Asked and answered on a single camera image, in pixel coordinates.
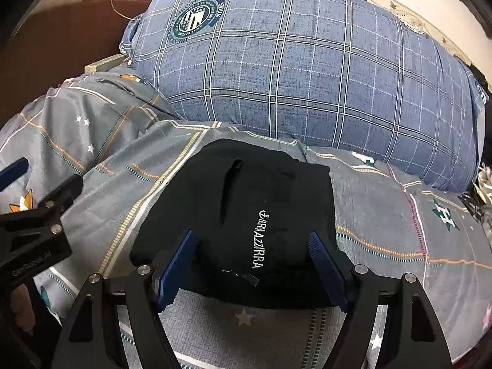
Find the person's left hand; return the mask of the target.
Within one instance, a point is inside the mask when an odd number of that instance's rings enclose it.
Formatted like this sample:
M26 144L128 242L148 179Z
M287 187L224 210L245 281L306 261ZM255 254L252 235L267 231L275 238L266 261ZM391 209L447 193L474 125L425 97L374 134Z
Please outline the person's left hand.
M25 285L14 289L10 295L10 308L16 324L26 332L31 332L35 326L35 315L29 291Z

